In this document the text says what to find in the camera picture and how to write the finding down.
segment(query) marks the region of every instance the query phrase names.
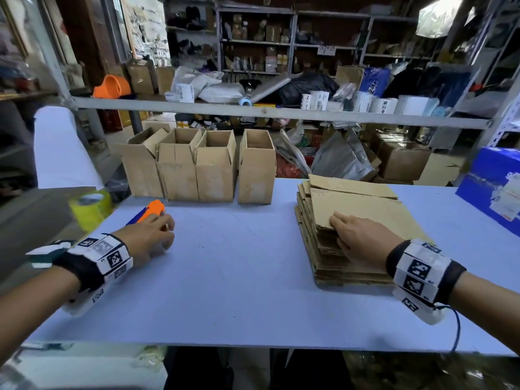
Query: cable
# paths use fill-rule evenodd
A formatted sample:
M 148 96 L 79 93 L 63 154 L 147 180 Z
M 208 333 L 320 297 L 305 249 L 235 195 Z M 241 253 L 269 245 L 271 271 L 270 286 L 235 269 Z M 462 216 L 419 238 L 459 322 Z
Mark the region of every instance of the cable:
M 448 309 L 451 309 L 455 313 L 455 318 L 457 319 L 457 336 L 455 337 L 455 342 L 453 343 L 453 347 L 451 348 L 451 352 L 455 352 L 455 350 L 457 349 L 457 346 L 459 345 L 459 338 L 460 338 L 460 318 L 459 318 L 459 313 L 455 309 L 453 309 L 452 307 L 450 307 L 448 305 L 440 305 L 440 306 L 436 306 L 435 308 L 436 309 L 448 308 Z

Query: black plastic bag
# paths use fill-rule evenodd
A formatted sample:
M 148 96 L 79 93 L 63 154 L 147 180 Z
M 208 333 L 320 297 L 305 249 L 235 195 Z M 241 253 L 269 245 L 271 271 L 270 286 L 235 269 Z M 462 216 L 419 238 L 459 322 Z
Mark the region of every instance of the black plastic bag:
M 340 85 L 328 75 L 309 71 L 278 89 L 278 96 L 283 106 L 300 105 L 303 94 L 316 90 L 328 91 L 332 98 L 339 88 Z

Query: blue and white box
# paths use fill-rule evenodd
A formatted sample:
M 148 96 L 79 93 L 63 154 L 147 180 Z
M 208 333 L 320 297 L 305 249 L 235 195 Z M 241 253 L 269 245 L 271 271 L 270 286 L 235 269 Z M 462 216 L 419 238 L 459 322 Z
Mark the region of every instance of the blue and white box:
M 520 151 L 481 149 L 456 195 L 520 236 Z

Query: stack of flattened cardboard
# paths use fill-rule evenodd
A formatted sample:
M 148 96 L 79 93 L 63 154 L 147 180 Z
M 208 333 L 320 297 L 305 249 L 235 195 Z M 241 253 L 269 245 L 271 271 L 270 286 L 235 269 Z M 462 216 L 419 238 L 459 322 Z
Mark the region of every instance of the stack of flattened cardboard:
M 317 283 L 392 283 L 385 272 L 364 268 L 345 257 L 329 222 L 335 210 L 380 222 L 404 239 L 433 241 L 386 184 L 309 175 L 298 185 L 294 208 Z

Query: orange box cutter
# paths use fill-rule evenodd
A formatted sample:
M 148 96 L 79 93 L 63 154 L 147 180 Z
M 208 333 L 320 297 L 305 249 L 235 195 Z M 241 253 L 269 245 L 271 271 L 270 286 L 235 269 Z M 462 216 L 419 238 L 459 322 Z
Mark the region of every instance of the orange box cutter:
M 147 206 L 145 206 L 137 215 L 135 215 L 127 225 L 132 225 L 134 223 L 139 223 L 146 219 L 148 215 L 155 214 L 157 216 L 164 215 L 164 204 L 159 200 L 152 201 Z

